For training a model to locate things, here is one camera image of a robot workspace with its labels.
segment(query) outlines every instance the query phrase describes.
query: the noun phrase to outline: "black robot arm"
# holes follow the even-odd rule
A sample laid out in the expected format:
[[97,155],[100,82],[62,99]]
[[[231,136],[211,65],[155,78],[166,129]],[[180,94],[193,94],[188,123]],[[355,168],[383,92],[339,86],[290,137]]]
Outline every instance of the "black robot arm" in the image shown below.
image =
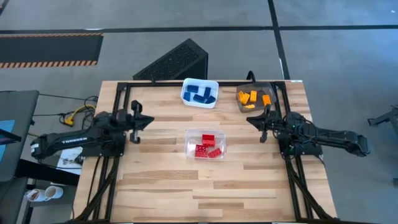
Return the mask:
[[138,101],[131,103],[134,114],[119,110],[116,116],[108,112],[98,113],[93,125],[86,130],[67,133],[44,134],[30,144],[31,155],[36,159],[44,159],[57,151],[82,147],[80,156],[118,157],[124,154],[126,131],[132,130],[130,141],[140,143],[138,131],[151,123],[154,118],[141,114],[142,105]]
[[367,139],[353,131],[334,131],[316,127],[311,121],[299,113],[290,112],[280,118],[276,111],[271,111],[268,105],[264,113],[248,117],[246,120],[262,131],[260,142],[267,139],[267,131],[273,132],[275,137],[288,138],[291,147],[303,147],[305,144],[319,144],[345,149],[357,156],[369,154]]

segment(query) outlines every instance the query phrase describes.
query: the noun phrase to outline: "wooden tabletop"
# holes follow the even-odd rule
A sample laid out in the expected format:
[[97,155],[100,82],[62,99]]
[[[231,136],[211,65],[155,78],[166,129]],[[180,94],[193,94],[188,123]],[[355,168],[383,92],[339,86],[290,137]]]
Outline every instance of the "wooden tabletop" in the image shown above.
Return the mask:
[[[112,112],[117,82],[103,82],[97,112]],[[292,111],[311,119],[302,82],[286,81]],[[258,222],[292,221],[294,212],[284,161],[275,138],[260,143],[260,132],[246,121],[262,111],[241,113],[235,86],[220,87],[215,108],[185,106],[180,87],[133,87],[130,100],[155,117],[139,133],[141,144],[127,142],[118,170],[112,222]],[[284,111],[281,94],[282,111]],[[198,161],[184,154],[187,129],[226,133],[222,161]],[[309,191],[327,213],[336,216],[322,163],[302,156]],[[76,215],[86,207],[96,158],[83,164],[76,192]],[[98,167],[94,195],[100,176]],[[101,204],[103,217],[108,194]],[[302,194],[298,190],[302,216]]]

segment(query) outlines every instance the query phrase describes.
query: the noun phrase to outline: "blue block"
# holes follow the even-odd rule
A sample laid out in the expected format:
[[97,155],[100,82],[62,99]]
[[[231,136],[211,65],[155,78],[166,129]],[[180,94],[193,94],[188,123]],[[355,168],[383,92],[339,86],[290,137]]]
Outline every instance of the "blue block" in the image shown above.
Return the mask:
[[184,93],[184,100],[187,100],[187,101],[191,100],[191,93],[190,92],[185,92]]
[[195,94],[195,96],[193,96],[193,100],[195,100],[196,102],[199,102],[199,103],[204,103],[206,101],[206,99],[203,96],[200,96],[197,94]]
[[216,98],[214,98],[214,96],[210,96],[207,100],[206,100],[206,103],[207,104],[209,104],[209,103],[214,103],[216,101]]
[[206,88],[205,88],[205,94],[203,95],[204,98],[207,99],[207,98],[210,97],[210,90],[211,90],[210,87],[206,87]]
[[199,91],[199,86],[187,85],[187,91],[189,91],[189,92],[191,92],[191,93],[198,93],[198,91]]

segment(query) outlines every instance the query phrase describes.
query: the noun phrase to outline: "red lego brick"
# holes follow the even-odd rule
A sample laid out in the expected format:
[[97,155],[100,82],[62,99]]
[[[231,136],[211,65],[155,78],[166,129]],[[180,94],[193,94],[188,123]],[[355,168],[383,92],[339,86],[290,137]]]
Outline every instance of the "red lego brick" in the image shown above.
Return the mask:
[[217,156],[221,155],[221,150],[219,148],[217,148],[214,151],[209,152],[208,156],[210,158],[216,158]]
[[207,153],[195,151],[195,157],[207,158]]
[[201,141],[204,146],[210,146],[210,147],[216,146],[215,137],[212,134],[202,135]]
[[197,145],[195,148],[196,152],[207,152],[209,148],[207,146]]

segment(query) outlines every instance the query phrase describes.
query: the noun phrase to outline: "gray floor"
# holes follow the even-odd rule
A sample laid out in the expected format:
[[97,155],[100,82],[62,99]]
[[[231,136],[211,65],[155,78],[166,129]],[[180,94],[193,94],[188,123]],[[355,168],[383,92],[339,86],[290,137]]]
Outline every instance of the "gray floor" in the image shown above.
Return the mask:
[[[398,24],[395,0],[274,0],[281,26]],[[0,29],[92,29],[170,26],[271,25],[267,1],[260,0],[10,0]],[[398,223],[398,139],[390,124],[366,119],[397,104],[398,30],[281,32],[292,79],[303,80],[314,122],[363,133],[372,154],[358,158],[325,148],[326,171],[338,216],[344,220]],[[0,70],[0,90],[97,95],[103,80],[131,76],[186,38],[209,53],[209,78],[281,79],[272,31],[105,34],[95,67]],[[40,97],[36,113],[73,110],[81,102]],[[56,118],[38,118],[32,131],[66,131]],[[22,155],[29,158],[28,148]],[[62,222],[70,205],[35,208],[32,223]]]

